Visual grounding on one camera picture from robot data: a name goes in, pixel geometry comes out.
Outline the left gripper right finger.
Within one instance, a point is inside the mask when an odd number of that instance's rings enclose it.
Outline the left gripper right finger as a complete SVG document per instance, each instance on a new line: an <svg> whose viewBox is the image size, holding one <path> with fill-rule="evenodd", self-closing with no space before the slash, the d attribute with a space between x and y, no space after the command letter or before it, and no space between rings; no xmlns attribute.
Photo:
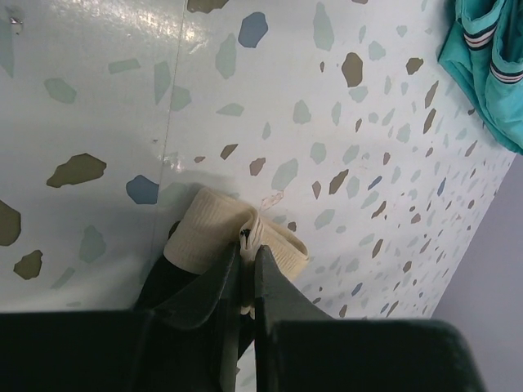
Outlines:
<svg viewBox="0 0 523 392"><path fill-rule="evenodd" d="M267 246L254 274L257 390L485 390L466 341L450 324L331 318L280 272Z"/></svg>

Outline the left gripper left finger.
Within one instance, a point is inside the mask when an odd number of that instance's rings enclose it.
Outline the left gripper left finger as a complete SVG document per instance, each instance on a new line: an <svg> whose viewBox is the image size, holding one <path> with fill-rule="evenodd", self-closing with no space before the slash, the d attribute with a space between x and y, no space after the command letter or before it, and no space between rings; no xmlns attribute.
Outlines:
<svg viewBox="0 0 523 392"><path fill-rule="evenodd" d="M232 391L239 245L150 310L3 314L4 391Z"/></svg>

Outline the black underwear beige waistband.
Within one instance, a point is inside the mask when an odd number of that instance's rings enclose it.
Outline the black underwear beige waistband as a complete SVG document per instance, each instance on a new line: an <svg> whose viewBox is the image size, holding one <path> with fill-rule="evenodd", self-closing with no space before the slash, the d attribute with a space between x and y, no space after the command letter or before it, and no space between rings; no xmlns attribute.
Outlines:
<svg viewBox="0 0 523 392"><path fill-rule="evenodd" d="M306 245L291 230L267 220L250 204L209 188L194 197L155 262L136 301L152 309L208 272L230 243L238 243L242 258L241 314L255 317L253 267L261 246L268 246L279 271L290 281L307 266Z"/></svg>

